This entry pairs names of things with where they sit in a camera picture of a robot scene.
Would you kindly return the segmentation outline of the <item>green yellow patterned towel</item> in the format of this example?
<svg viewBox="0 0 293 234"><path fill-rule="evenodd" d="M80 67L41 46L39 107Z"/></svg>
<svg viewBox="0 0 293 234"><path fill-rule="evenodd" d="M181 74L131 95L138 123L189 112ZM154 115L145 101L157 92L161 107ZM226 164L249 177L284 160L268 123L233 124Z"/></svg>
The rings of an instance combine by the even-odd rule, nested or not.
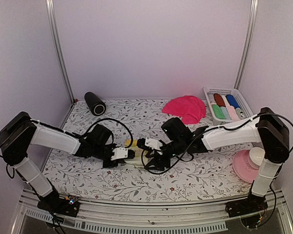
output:
<svg viewBox="0 0 293 234"><path fill-rule="evenodd" d="M130 142L131 142L130 139L125 140L125 146L128 146L130 144ZM142 161L141 161L141 154L142 154L143 150L137 146L137 140L133 140L133 143L129 149L134 151L135 157L133 159L125 159L125 162L129 165L143 166ZM147 154L147 151L144 151L143 161L144 161L145 165L147 163L149 163L149 161L151 160L151 158L146 157L146 154Z"/></svg>

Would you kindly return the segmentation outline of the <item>pink towel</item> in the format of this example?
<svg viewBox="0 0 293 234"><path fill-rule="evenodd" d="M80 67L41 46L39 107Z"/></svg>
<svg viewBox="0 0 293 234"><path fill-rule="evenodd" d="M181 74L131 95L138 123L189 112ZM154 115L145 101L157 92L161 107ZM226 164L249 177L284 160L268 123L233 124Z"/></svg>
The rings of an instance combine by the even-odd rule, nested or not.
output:
<svg viewBox="0 0 293 234"><path fill-rule="evenodd" d="M184 124L197 124L206 117L204 102L195 96L182 96L170 100L162 109L164 114L181 118Z"/></svg>

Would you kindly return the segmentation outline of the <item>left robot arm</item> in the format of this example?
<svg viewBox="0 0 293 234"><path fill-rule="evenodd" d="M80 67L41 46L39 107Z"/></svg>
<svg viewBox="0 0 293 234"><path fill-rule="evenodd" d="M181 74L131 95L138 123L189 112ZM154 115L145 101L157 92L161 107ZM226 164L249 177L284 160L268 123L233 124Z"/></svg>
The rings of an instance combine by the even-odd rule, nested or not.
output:
<svg viewBox="0 0 293 234"><path fill-rule="evenodd" d="M32 161L33 147L59 150L80 158L96 158L103 167L113 168L135 153L129 146L114 142L114 134L94 122L83 134L70 133L34 120L27 112L19 112L0 130L0 157L37 193L44 197L44 204L53 212L63 207L63 201L54 193L52 183Z"/></svg>

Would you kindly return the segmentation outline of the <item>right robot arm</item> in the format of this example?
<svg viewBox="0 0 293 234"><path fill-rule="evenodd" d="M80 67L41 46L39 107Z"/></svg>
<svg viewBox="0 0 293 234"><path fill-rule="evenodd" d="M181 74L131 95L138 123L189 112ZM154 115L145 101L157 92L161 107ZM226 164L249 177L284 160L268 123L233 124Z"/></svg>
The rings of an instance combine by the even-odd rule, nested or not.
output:
<svg viewBox="0 0 293 234"><path fill-rule="evenodd" d="M170 139L166 144L152 138L138 140L138 147L148 151L155 161L166 161L172 156L182 158L185 153L199 154L223 146L240 143L258 143L248 156L259 159L258 174L252 181L250 196L243 201L243 209L254 212L261 206L271 183L276 178L282 164L289 158L289 129L284 124L285 117L264 107L260 113L247 119L217 126L199 127L192 132L178 118L169 119L162 130Z"/></svg>

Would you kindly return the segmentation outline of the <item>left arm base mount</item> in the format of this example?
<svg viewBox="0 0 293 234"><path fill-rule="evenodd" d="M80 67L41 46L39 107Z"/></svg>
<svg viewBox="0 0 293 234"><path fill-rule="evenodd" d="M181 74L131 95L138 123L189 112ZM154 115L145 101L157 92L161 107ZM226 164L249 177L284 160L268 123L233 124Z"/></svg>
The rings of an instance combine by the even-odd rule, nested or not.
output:
<svg viewBox="0 0 293 234"><path fill-rule="evenodd" d="M71 199L61 198L58 193L52 192L45 197L38 195L37 207L51 214L60 214L70 217L77 217L80 209L80 202Z"/></svg>

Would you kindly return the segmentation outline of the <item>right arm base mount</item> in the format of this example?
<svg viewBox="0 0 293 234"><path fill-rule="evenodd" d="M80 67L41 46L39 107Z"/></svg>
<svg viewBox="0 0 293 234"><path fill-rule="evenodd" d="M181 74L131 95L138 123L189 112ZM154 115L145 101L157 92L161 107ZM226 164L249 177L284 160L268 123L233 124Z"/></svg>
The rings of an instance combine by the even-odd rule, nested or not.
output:
<svg viewBox="0 0 293 234"><path fill-rule="evenodd" d="M229 217L236 217L259 212L267 208L268 205L264 197L247 197L241 200L227 202L225 206L225 211L228 213Z"/></svg>

